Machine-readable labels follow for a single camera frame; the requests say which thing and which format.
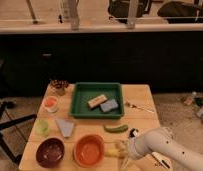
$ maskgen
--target sponge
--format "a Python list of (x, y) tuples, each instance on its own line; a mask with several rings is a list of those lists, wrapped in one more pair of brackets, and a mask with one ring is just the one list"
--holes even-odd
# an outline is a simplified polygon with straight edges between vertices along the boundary
[(105, 103), (100, 104), (100, 108), (104, 113), (110, 112), (118, 108), (118, 103), (115, 99), (106, 101)]

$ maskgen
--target small plant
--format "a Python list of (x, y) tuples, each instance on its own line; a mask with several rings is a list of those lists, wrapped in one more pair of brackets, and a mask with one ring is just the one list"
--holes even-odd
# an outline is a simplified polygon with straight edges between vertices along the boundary
[(67, 88), (69, 86), (69, 83), (64, 80), (51, 80), (50, 81), (51, 88)]
[(69, 83), (64, 80), (51, 80), (50, 86), (55, 89), (58, 95), (62, 96), (65, 94), (65, 88), (69, 86)]

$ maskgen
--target floor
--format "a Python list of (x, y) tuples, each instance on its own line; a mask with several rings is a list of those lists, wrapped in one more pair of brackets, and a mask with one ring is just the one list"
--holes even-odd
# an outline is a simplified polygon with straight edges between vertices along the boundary
[[(26, 1), (28, 0), (0, 0), (0, 28), (34, 25)], [(61, 24), (59, 23), (58, 16), (61, 13), (59, 8), (61, 1), (62, 0), (47, 0), (45, 3), (43, 0), (30, 0), (35, 16), (39, 21), (39, 23), (34, 26), (60, 26)], [(138, 18), (137, 23), (167, 24), (166, 20), (157, 15), (158, 9), (167, 1), (168, 0), (154, 0), (150, 13)], [(91, 26), (119, 24), (116, 20), (109, 20), (109, 14), (107, 12), (108, 6), (109, 0), (79, 0), (78, 14), (81, 22), (80, 24), (91, 24)]]
[[(181, 145), (203, 154), (203, 125), (200, 119), (195, 116), (198, 107), (195, 105), (185, 106), (180, 101), (182, 97), (187, 95), (188, 93), (153, 94), (153, 98), (161, 125), (171, 127), (175, 140)], [(8, 109), (6, 112), (11, 118), (37, 113), (41, 99), (41, 97), (4, 99), (13, 101), (17, 105), (14, 109)], [(8, 120), (8, 117), (5, 115), (3, 121), (6, 120)], [(18, 125), (26, 139), (29, 136), (32, 125), (33, 121)], [(25, 140), (17, 131), (17, 128), (7, 129), (3, 131), (3, 134), (15, 155), (23, 152)], [(174, 171), (188, 171), (175, 161), (173, 161), (173, 168)], [(8, 170), (17, 171), (18, 168), (0, 148), (0, 171)]]

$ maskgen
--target cup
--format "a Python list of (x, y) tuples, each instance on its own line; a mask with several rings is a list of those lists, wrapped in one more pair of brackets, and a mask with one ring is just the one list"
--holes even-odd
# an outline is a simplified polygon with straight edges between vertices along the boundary
[(58, 99), (55, 96), (48, 96), (43, 100), (43, 107), (49, 113), (55, 113), (59, 110)]
[(43, 137), (48, 136), (49, 134), (49, 125), (45, 120), (37, 120), (35, 125), (35, 133)]

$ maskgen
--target bowl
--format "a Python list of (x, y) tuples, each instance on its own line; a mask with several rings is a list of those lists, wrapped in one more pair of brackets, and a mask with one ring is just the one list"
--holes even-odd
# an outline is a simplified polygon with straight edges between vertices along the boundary
[(74, 159), (81, 167), (93, 167), (104, 157), (104, 141), (96, 134), (85, 135), (74, 146)]
[(36, 161), (45, 168), (58, 165), (64, 156), (64, 144), (57, 138), (49, 138), (40, 144), (36, 152)]

